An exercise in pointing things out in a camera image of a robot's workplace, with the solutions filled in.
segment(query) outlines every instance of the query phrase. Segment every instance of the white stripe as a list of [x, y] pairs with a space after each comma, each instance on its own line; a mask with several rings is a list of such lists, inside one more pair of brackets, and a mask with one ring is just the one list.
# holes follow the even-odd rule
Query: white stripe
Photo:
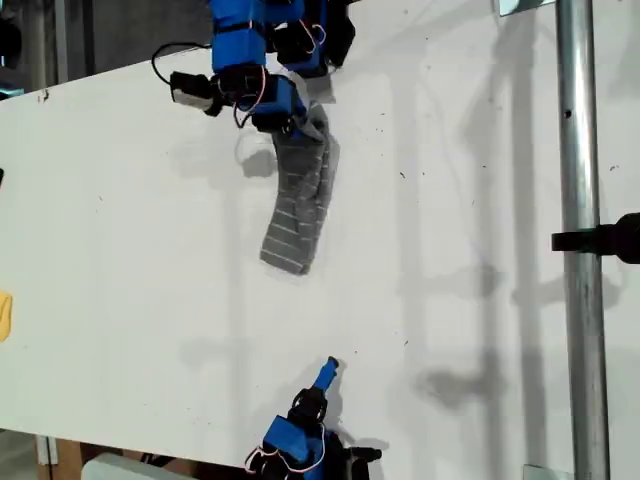
[[276, 213], [279, 213], [280, 215], [284, 215], [285, 217], [296, 218], [295, 215], [285, 212], [284, 210], [280, 210], [279, 208], [276, 208]]
[[293, 248], [294, 250], [298, 251], [298, 247], [296, 247], [295, 245], [291, 245], [290, 243], [283, 242], [282, 240], [278, 240], [277, 238], [274, 238], [271, 235], [267, 235], [266, 238], [268, 238], [272, 242], [279, 243], [280, 245], [284, 245], [285, 247]]
[[293, 233], [294, 235], [298, 234], [298, 232], [296, 232], [295, 230], [291, 230], [287, 227], [283, 227], [282, 225], [278, 225], [277, 223], [272, 223], [271, 225], [273, 225], [276, 228], [279, 228], [280, 230], [284, 230], [285, 232]]
[[270, 252], [269, 250], [262, 249], [262, 253], [266, 253], [267, 255], [271, 255], [272, 257], [279, 258], [280, 260], [284, 260], [285, 262], [293, 263], [298, 267], [304, 267], [301, 263], [296, 262], [295, 260], [291, 260], [290, 258], [283, 257], [282, 255], [278, 255], [277, 253]]
[[[313, 174], [314, 174], [314, 175], [316, 175], [316, 176], [319, 176], [319, 175], [320, 175], [318, 172], [311, 172], [311, 173], [313, 173]], [[301, 174], [301, 173], [289, 173], [289, 172], [287, 172], [287, 175], [289, 175], [289, 176], [291, 176], [291, 177], [304, 177], [304, 175], [303, 175], [303, 174]]]

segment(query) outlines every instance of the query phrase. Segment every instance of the floor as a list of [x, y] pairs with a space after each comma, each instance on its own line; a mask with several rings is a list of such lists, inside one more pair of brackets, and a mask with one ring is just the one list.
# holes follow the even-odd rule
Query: floor
[[0, 478], [36, 480], [36, 453], [33, 436], [0, 432]]

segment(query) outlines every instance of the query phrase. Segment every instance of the metal pole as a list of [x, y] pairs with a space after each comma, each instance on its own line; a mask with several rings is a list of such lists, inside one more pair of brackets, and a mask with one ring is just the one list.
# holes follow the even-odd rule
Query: metal pole
[[93, 0], [54, 0], [58, 83], [96, 73]]
[[[592, 0], [557, 0], [564, 231], [600, 223]], [[576, 480], [609, 480], [602, 266], [565, 253]]]

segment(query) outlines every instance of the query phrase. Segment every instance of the black cable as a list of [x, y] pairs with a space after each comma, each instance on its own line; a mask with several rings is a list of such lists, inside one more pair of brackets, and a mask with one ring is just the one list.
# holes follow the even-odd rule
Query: black cable
[[151, 465], [153, 465], [154, 467], [163, 468], [163, 467], [166, 467], [167, 465], [169, 465], [174, 460], [175, 460], [175, 458], [173, 458], [173, 457], [167, 457], [165, 455], [161, 455], [161, 456], [155, 457], [149, 463]]
[[158, 71], [158, 67], [156, 67], [156, 60], [158, 59], [158, 57], [162, 52], [164, 52], [166, 49], [171, 47], [189, 47], [192, 49], [199, 48], [202, 50], [209, 50], [211, 48], [211, 45], [203, 45], [201, 43], [195, 43], [195, 42], [170, 42], [160, 46], [160, 48], [158, 48], [158, 50], [156, 50], [155, 53], [151, 56], [151, 67], [153, 67], [153, 71], [158, 76], [158, 78], [162, 80], [164, 83], [166, 83], [167, 85], [171, 85], [171, 83], [166, 78], [164, 78]]

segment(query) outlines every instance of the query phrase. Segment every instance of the black clamp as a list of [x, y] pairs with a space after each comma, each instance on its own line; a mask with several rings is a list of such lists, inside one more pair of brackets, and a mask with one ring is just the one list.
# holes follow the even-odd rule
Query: black clamp
[[305, 388], [293, 400], [287, 419], [294, 425], [313, 431], [324, 421], [327, 403], [322, 390], [316, 387]]
[[625, 215], [615, 225], [556, 233], [551, 246], [554, 252], [616, 255], [624, 263], [640, 264], [640, 213]]

